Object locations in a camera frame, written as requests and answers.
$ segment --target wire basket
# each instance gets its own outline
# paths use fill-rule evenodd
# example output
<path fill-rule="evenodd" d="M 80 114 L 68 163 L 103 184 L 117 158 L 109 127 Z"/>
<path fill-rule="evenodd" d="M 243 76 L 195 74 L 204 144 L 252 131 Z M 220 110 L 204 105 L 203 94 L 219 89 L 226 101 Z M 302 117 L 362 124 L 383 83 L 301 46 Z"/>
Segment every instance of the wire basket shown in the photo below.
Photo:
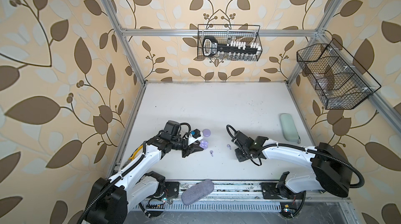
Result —
<path fill-rule="evenodd" d="M 198 58 L 258 61 L 262 54 L 256 25 L 198 25 Z"/>
<path fill-rule="evenodd" d="M 341 46 L 353 58 L 353 64 L 349 65 L 338 53 L 338 46 L 341 44 L 335 39 L 329 44 L 308 46 L 297 51 L 297 62 L 325 109 L 354 109 L 381 85 Z M 368 85 L 366 78 L 375 84 Z"/>

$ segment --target floral wallpaper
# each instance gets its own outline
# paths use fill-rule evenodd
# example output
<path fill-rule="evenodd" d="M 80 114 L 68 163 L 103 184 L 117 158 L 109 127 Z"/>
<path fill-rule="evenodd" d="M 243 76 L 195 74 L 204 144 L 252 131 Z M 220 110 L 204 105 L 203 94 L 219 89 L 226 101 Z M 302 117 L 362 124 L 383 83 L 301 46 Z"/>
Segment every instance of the floral wallpaper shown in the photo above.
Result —
<path fill-rule="evenodd" d="M 401 0 L 344 0 L 326 31 L 382 84 L 377 92 L 399 113 L 400 14 Z M 366 224 L 401 223 L 401 139 L 397 133 L 368 100 L 354 110 L 323 109 L 304 73 L 292 91 L 315 140 L 329 143 L 363 174 L 365 185 L 350 190 L 360 219 Z"/>
<path fill-rule="evenodd" d="M 1 223 L 76 223 L 106 176 L 139 84 L 103 11 L 0 0 Z"/>
<path fill-rule="evenodd" d="M 261 37 L 258 61 L 197 57 L 197 40 L 188 37 L 129 37 L 135 58 L 149 81 L 285 81 L 305 37 Z"/>

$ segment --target black wire basket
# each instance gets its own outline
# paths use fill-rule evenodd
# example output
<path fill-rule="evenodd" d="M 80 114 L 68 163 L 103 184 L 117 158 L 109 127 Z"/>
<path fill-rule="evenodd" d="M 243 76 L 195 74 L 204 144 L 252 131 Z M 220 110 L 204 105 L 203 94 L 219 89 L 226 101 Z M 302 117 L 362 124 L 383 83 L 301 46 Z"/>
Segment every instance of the black wire basket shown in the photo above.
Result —
<path fill-rule="evenodd" d="M 198 58 L 258 61 L 262 54 L 260 26 L 199 24 Z"/>
<path fill-rule="evenodd" d="M 352 57 L 352 64 L 341 57 L 340 50 Z M 381 88 L 363 65 L 335 39 L 329 44 L 314 44 L 297 51 L 297 62 L 325 109 L 354 109 Z"/>

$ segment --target gray floor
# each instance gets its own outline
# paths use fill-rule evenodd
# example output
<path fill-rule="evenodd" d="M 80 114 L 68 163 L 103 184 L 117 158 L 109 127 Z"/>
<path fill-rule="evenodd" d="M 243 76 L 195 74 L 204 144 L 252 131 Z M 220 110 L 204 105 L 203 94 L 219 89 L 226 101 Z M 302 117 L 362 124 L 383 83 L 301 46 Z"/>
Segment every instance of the gray floor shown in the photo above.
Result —
<path fill-rule="evenodd" d="M 310 203 L 303 206 L 299 215 L 284 219 L 278 213 L 257 212 L 165 212 L 147 218 L 141 211 L 128 214 L 124 224 L 346 224 L 341 208 L 335 204 Z"/>

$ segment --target mesh basket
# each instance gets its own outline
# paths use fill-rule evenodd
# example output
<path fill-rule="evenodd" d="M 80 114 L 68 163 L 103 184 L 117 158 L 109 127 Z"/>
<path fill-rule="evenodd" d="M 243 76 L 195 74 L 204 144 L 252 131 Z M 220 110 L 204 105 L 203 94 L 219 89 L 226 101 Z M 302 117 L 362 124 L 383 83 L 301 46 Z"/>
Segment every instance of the mesh basket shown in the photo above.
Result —
<path fill-rule="evenodd" d="M 256 25 L 198 25 L 198 59 L 258 61 L 262 54 Z"/>
<path fill-rule="evenodd" d="M 308 78 L 325 109 L 353 109 L 381 85 L 356 60 L 349 65 L 338 51 L 338 42 L 314 44 L 297 51 L 297 62 L 302 73 Z M 375 85 L 368 85 L 363 75 Z"/>

